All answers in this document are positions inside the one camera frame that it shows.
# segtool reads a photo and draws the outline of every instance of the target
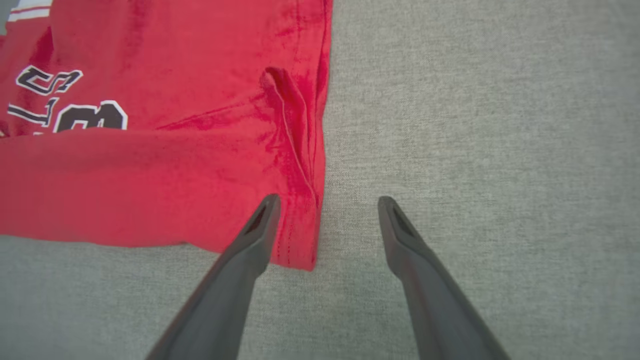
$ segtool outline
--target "red shirt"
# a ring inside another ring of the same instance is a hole
[[[275,192],[271,260],[313,269],[332,0],[28,3],[0,48],[0,233],[220,252]]]

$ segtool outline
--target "garment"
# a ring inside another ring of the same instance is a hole
[[[0,49],[0,233],[221,252],[279,193],[313,269],[332,0],[21,1]]]

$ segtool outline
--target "white stripe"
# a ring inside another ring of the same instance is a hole
[[[52,2],[53,0],[20,0],[18,6],[12,8],[11,11],[35,8],[37,6],[51,6]]]
[[[9,15],[9,20],[7,21],[18,21],[24,19],[33,19],[35,17],[47,17],[49,16],[49,9],[37,9],[31,10],[21,13],[13,13]]]

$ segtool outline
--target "gray tablecloth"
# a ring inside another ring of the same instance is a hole
[[[336,0],[316,270],[243,359],[412,359],[396,198],[513,359],[637,359],[640,2]],[[0,239],[3,359],[141,359],[215,255]]]

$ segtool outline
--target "gray fabric surface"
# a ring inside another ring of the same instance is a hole
[[[513,359],[637,359],[640,3],[336,0],[317,268],[256,284],[243,359],[414,359],[396,198]],[[3,359],[141,359],[215,256],[0,240]]]

